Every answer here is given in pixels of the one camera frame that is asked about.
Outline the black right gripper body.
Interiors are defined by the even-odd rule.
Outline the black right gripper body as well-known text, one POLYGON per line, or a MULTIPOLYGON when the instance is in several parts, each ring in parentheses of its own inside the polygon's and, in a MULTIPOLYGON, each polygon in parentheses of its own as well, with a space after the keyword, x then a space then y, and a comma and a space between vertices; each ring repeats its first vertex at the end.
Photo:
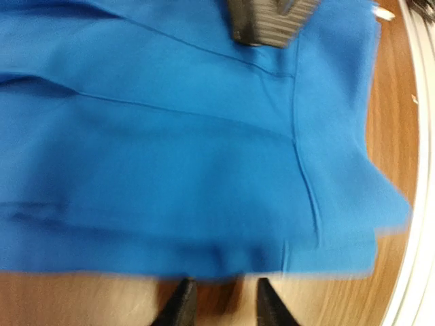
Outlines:
POLYGON ((319 0, 230 0, 232 37, 247 46, 285 48, 319 4, 319 0))

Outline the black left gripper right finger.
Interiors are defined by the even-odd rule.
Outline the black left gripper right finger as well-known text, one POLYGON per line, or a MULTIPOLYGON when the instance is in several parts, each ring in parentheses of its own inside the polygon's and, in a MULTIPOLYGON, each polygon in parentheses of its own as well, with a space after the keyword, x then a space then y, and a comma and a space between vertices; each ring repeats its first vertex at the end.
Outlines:
POLYGON ((267 278, 257 282, 256 316, 259 326, 300 326, 267 278))

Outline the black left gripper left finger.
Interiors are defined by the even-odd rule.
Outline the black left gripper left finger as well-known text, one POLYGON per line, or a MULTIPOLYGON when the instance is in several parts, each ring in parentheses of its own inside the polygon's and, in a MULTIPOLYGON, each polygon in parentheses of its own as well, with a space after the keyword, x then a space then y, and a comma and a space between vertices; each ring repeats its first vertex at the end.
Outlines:
POLYGON ((183 279, 151 326, 194 326, 196 322, 197 284, 190 278, 183 279))

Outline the blue pleated skirt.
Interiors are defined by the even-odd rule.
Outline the blue pleated skirt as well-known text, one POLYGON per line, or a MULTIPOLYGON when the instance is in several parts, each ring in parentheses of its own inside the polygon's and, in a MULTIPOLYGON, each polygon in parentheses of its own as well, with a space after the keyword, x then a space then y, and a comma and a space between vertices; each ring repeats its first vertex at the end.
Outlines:
POLYGON ((2 1, 1 268, 369 273, 410 211, 366 150, 375 6, 277 49, 225 1, 2 1))

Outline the aluminium front rail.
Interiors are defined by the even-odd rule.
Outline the aluminium front rail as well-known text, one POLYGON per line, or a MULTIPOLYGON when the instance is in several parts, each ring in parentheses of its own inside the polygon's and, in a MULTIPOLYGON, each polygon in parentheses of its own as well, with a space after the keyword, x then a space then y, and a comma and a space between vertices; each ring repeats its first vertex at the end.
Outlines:
POLYGON ((383 325, 434 324, 434 24, 400 2, 411 48, 419 125, 413 216, 402 266, 383 325))

